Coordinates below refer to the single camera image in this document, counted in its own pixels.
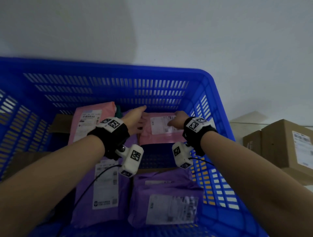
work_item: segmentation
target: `black wrist strap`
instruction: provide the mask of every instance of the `black wrist strap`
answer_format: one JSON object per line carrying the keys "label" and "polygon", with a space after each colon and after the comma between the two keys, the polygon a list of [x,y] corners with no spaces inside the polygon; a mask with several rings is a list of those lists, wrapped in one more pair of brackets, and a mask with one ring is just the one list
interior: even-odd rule
{"label": "black wrist strap", "polygon": [[198,156],[205,155],[200,142],[202,136],[208,131],[217,132],[207,120],[201,117],[190,117],[184,122],[184,132],[182,135],[187,140],[187,143],[194,148]]}
{"label": "black wrist strap", "polygon": [[115,150],[120,148],[129,138],[128,128],[119,118],[106,118],[96,128],[88,133],[100,138],[105,147],[105,156],[118,160]]}

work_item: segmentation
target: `forearm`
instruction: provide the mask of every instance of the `forearm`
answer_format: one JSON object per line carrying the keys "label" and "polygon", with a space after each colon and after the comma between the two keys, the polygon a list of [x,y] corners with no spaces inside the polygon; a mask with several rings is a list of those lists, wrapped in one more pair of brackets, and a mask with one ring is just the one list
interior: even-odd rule
{"label": "forearm", "polygon": [[270,236],[308,230],[313,194],[251,150],[207,132],[201,147]]}
{"label": "forearm", "polygon": [[4,236],[23,236],[32,230],[104,153],[101,140],[90,135],[43,157],[3,182],[0,225]]}

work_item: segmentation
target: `white tracking device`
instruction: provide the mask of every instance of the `white tracking device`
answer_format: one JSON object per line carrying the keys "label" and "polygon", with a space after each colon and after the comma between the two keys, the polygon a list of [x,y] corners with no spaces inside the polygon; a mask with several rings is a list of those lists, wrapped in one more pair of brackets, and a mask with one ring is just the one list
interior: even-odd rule
{"label": "white tracking device", "polygon": [[119,168],[119,173],[128,178],[134,176],[139,168],[143,148],[137,144],[133,144],[130,148],[122,146],[115,151],[116,154],[123,158],[122,167]]}
{"label": "white tracking device", "polygon": [[191,157],[190,152],[192,150],[192,146],[188,146],[188,144],[184,144],[182,142],[176,142],[172,146],[175,163],[178,167],[187,169],[189,166],[193,165],[193,161],[189,160]]}

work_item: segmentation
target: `white wall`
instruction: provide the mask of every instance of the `white wall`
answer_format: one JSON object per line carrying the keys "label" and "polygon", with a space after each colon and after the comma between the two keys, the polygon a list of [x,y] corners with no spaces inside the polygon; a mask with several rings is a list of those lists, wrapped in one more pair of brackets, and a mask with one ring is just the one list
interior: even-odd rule
{"label": "white wall", "polygon": [[311,0],[11,0],[0,55],[201,68],[229,120],[312,126],[312,12]]}

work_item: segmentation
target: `black cable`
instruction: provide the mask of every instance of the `black cable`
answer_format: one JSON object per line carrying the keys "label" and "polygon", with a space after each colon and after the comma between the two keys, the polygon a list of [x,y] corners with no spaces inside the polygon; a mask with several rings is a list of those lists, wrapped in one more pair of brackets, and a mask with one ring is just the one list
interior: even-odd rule
{"label": "black cable", "polygon": [[201,159],[199,159],[199,158],[193,158],[193,157],[190,157],[190,158],[188,158],[189,160],[191,160],[191,159],[193,159],[193,160],[200,160],[200,161],[203,161],[203,162],[206,162],[206,163],[209,163],[210,165],[213,165],[214,167],[215,167],[215,165],[214,164],[212,164],[211,162],[208,162],[208,161],[206,161],[206,160],[201,160]]}
{"label": "black cable", "polygon": [[[120,165],[120,164],[113,165],[113,166],[110,166],[109,168],[105,169],[104,171],[102,171],[102,172],[90,183],[90,185],[86,188],[86,190],[83,192],[83,194],[80,196],[80,198],[79,198],[79,199],[77,200],[77,202],[75,203],[75,205],[74,205],[72,211],[74,211],[74,209],[77,207],[78,203],[79,203],[80,200],[83,198],[83,196],[85,195],[85,193],[87,193],[88,189],[94,184],[94,182],[95,182],[105,171],[107,171],[107,170],[109,170],[109,169],[111,169],[111,168],[113,168],[113,167],[121,167],[121,166],[122,166],[122,165]],[[60,237],[60,235],[61,235],[61,233],[62,233],[62,231],[63,231],[63,229],[64,229],[65,226],[66,226],[65,224],[62,224],[62,226],[60,227],[60,229],[59,229],[59,231],[58,231],[56,237]]]}

